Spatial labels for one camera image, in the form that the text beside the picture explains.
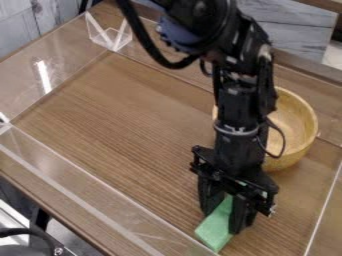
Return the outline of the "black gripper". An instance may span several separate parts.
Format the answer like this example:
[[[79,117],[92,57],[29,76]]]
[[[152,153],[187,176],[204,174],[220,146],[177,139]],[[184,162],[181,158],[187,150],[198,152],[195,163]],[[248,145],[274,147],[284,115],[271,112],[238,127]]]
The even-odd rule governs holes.
[[[232,197],[228,231],[239,234],[254,223],[258,213],[272,214],[279,186],[263,170],[268,125],[238,130],[215,124],[214,147],[193,146],[189,170],[198,175],[200,210],[208,216]]]

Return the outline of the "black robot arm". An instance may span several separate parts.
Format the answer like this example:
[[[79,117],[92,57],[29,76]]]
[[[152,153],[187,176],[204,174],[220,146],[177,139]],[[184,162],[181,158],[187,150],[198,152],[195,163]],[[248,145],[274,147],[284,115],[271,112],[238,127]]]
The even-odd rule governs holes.
[[[263,171],[268,114],[276,109],[271,43],[236,0],[151,0],[163,12],[160,37],[176,50],[210,62],[215,142],[192,148],[200,209],[211,214],[231,199],[227,230],[238,234],[268,215],[279,188]]]

